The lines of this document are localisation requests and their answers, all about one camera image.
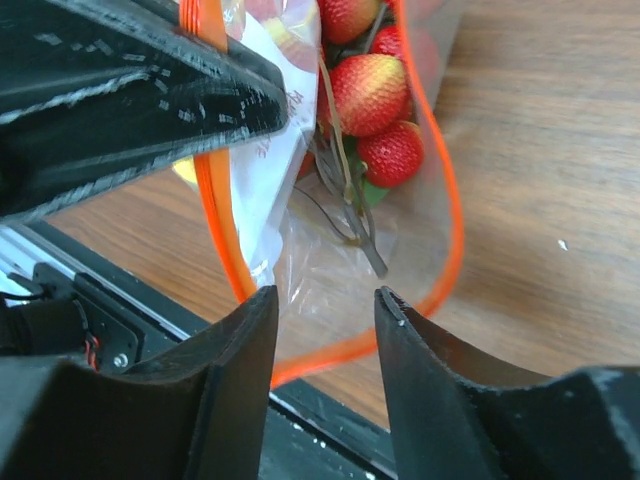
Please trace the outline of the clear zip top bag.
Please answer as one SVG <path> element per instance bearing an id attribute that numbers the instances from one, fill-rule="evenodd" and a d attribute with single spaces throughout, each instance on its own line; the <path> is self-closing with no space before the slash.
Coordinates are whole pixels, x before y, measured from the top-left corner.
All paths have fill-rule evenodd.
<path id="1" fill-rule="evenodd" d="M 420 314 L 452 293 L 464 256 L 453 163 L 433 113 L 461 1 L 183 1 L 179 23 L 238 41 L 284 78 L 275 133 L 188 157 L 239 301 L 274 285 L 271 383 L 373 354 L 373 292 Z"/>

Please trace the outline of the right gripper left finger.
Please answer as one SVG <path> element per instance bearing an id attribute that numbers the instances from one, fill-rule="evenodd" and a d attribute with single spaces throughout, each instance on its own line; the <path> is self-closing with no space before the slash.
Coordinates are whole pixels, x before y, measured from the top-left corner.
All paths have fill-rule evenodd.
<path id="1" fill-rule="evenodd" d="M 5 479 L 254 479 L 278 327 L 264 287 L 119 375 L 51 356 L 1 360 Z"/>

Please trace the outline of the red fake strawberry bunch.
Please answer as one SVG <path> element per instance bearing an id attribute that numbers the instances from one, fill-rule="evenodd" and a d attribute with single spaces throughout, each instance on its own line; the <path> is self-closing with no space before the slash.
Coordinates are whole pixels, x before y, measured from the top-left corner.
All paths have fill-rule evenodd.
<path id="1" fill-rule="evenodd" d="M 440 72 L 402 1 L 324 1 L 315 131 L 293 200 L 302 268 L 323 279 L 396 277 L 436 241 L 446 201 L 428 107 Z"/>

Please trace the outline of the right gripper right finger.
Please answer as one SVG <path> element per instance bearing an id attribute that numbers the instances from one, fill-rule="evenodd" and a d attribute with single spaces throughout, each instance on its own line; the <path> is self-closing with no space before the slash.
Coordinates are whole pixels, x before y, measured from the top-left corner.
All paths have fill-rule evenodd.
<path id="1" fill-rule="evenodd" d="M 639 371 L 548 377 L 502 361 L 375 293 L 379 360 L 402 479 L 635 479 Z"/>

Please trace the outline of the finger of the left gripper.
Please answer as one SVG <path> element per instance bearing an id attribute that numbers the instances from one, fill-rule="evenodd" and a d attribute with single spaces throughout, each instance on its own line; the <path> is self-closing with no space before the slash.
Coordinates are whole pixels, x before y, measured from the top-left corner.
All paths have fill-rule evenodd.
<path id="1" fill-rule="evenodd" d="M 281 130 L 278 67 L 217 1 L 1 5 L 1 219 L 28 223 Z"/>

